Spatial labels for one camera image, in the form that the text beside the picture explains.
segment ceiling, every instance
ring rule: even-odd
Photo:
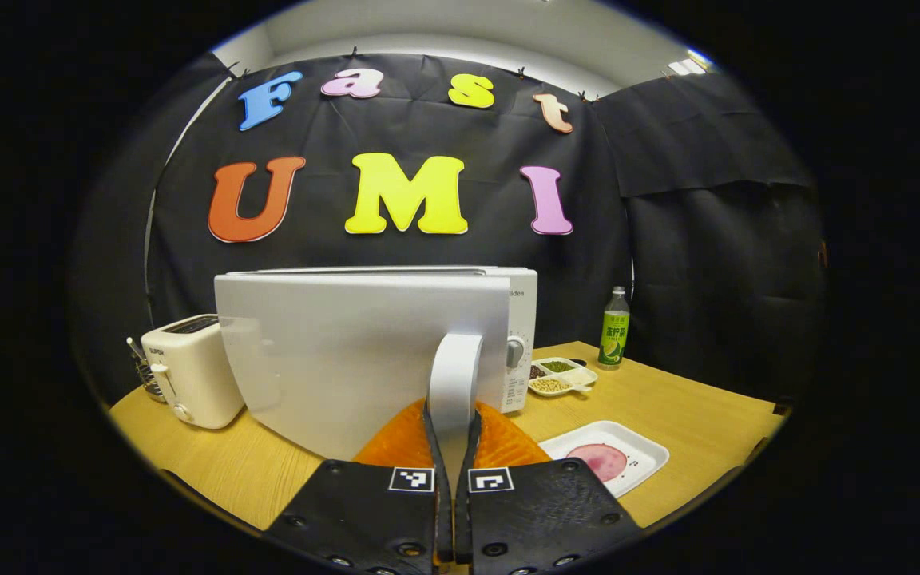
[[[265,23],[276,56],[332,40],[434,34],[489,40],[560,59],[618,86],[661,77],[687,47],[593,0],[311,0]]]

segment white dish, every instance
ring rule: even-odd
[[[669,450],[617,422],[591,422],[572,432],[547,439],[539,446],[554,459],[565,459],[573,449],[584,445],[607,445],[627,456],[627,465],[618,476],[605,481],[614,498],[641,485],[669,461]]]
[[[566,365],[572,367],[572,369],[567,369],[567,371],[552,371],[552,369],[545,367],[545,365],[541,365],[542,363],[551,363],[552,361],[565,363]],[[534,393],[537,393],[537,395],[552,397],[555,395],[563,395],[564,393],[573,390],[573,388],[567,388],[565,390],[547,392],[536,389],[536,382],[540,381],[540,379],[559,379],[560,382],[566,383],[566,385],[570,385],[570,383],[577,383],[577,385],[581,386],[590,386],[592,383],[595,383],[598,380],[598,374],[596,374],[596,372],[591,371],[591,369],[587,367],[577,365],[576,363],[573,363],[573,361],[566,359],[566,357],[546,357],[543,359],[536,359],[532,362],[532,365],[533,367],[537,367],[541,369],[541,371],[545,372],[545,375],[530,379],[529,382],[527,382],[527,386],[530,388],[530,390],[532,390]]]

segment bottle label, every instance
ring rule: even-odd
[[[631,316],[627,313],[603,314],[602,338],[598,345],[599,363],[617,365],[624,358],[629,323],[631,323]]]

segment toaster knob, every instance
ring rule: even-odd
[[[183,422],[192,422],[194,418],[190,415],[190,410],[186,408],[182,403],[177,403],[172,405],[172,412],[176,414],[176,417],[181,419]]]
[[[506,340],[506,366],[517,367],[523,357],[523,339],[510,338]]]

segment green beans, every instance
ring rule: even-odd
[[[542,367],[549,369],[549,371],[554,371],[556,374],[562,371],[570,371],[573,369],[569,364],[563,363],[562,361],[546,361],[541,365]]]

